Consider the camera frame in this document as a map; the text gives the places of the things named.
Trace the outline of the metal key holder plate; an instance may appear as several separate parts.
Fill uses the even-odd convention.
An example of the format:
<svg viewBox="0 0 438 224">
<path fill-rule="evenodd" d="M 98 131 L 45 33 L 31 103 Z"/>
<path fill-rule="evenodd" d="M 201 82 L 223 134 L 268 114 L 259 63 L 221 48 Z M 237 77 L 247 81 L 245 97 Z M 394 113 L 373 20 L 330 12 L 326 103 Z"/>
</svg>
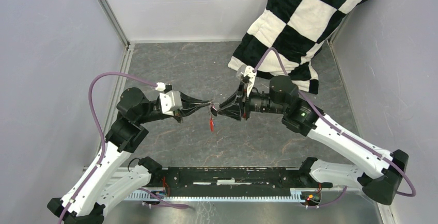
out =
<svg viewBox="0 0 438 224">
<path fill-rule="evenodd" d="M 214 101 L 210 100 L 209 101 L 209 113 L 210 113 L 210 117 L 213 119 L 214 117 L 217 117 L 218 114 L 218 109 L 215 107 Z"/>
</svg>

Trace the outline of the red key tag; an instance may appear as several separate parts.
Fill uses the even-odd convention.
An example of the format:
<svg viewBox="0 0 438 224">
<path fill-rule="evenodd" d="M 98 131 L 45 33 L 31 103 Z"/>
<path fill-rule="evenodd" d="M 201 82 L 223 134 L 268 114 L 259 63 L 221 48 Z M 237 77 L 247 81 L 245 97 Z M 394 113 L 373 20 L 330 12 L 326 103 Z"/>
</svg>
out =
<svg viewBox="0 0 438 224">
<path fill-rule="evenodd" d="M 209 127 L 210 127 L 210 131 L 213 133 L 214 132 L 215 124 L 214 124 L 214 121 L 213 121 L 212 117 L 209 119 Z"/>
</svg>

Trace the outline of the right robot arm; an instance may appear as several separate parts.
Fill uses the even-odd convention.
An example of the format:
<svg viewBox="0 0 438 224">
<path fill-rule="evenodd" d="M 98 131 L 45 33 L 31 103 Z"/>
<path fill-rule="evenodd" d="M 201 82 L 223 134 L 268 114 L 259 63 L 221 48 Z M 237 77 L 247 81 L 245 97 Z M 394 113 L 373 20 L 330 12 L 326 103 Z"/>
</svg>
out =
<svg viewBox="0 0 438 224">
<path fill-rule="evenodd" d="M 270 79 L 267 93 L 251 90 L 249 80 L 244 78 L 236 92 L 212 112 L 238 121 L 247 120 L 252 112 L 281 114 L 287 129 L 328 146 L 351 162 L 348 165 L 307 158 L 298 173 L 305 187 L 318 182 L 359 188 L 383 205 L 391 205 L 400 194 L 409 155 L 400 149 L 391 152 L 380 148 L 345 129 L 300 98 L 297 85 L 286 76 Z"/>
</svg>

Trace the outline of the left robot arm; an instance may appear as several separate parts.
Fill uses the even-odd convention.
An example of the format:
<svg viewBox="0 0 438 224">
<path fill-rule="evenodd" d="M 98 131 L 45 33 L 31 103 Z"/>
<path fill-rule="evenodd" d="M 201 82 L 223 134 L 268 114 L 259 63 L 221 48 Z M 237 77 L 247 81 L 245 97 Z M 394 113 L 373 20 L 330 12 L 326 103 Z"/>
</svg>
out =
<svg viewBox="0 0 438 224">
<path fill-rule="evenodd" d="M 172 90 L 171 85 L 166 85 L 156 100 L 148 100 L 136 87 L 125 90 L 117 104 L 117 119 L 104 137 L 105 148 L 74 187 L 63 197 L 51 199 L 47 208 L 64 223 L 102 223 L 129 194 L 146 184 L 154 187 L 162 181 L 162 166 L 145 157 L 131 172 L 107 186 L 149 133 L 142 125 L 166 118 L 181 123 L 184 117 L 210 104 L 208 100 Z"/>
</svg>

